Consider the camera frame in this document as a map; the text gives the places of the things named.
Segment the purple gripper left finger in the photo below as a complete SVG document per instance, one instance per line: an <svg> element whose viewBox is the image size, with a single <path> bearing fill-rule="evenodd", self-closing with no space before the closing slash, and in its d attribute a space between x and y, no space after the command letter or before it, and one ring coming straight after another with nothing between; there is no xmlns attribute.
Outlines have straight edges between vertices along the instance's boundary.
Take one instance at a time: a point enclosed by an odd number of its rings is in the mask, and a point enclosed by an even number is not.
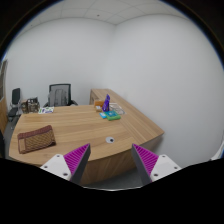
<svg viewBox="0 0 224 224"><path fill-rule="evenodd" d="M85 144L65 155L56 154L41 169L79 185L90 154L90 145Z"/></svg>

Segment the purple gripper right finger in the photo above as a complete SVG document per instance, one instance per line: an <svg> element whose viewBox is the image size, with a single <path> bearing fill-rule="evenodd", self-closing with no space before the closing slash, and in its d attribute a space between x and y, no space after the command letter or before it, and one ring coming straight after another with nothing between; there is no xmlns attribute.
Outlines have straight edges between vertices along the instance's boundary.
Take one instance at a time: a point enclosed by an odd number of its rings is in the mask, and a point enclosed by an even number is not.
<svg viewBox="0 0 224 224"><path fill-rule="evenodd" d="M143 185L159 180L181 169L167 155L156 155L136 144L132 145L131 153Z"/></svg>

